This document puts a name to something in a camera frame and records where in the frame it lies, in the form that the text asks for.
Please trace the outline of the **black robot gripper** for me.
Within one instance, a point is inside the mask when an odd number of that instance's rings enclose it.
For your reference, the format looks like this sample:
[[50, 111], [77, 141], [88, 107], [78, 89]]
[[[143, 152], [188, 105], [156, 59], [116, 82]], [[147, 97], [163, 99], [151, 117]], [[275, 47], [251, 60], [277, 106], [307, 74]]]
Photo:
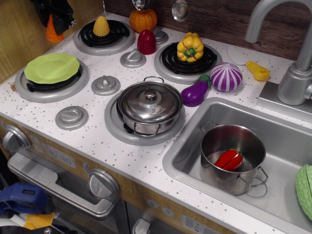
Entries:
[[74, 11], [66, 0], [31, 0], [31, 2], [44, 27], [47, 27], [50, 14], [53, 14], [56, 34], [63, 34], [69, 26], [76, 24], [76, 20], [72, 17]]

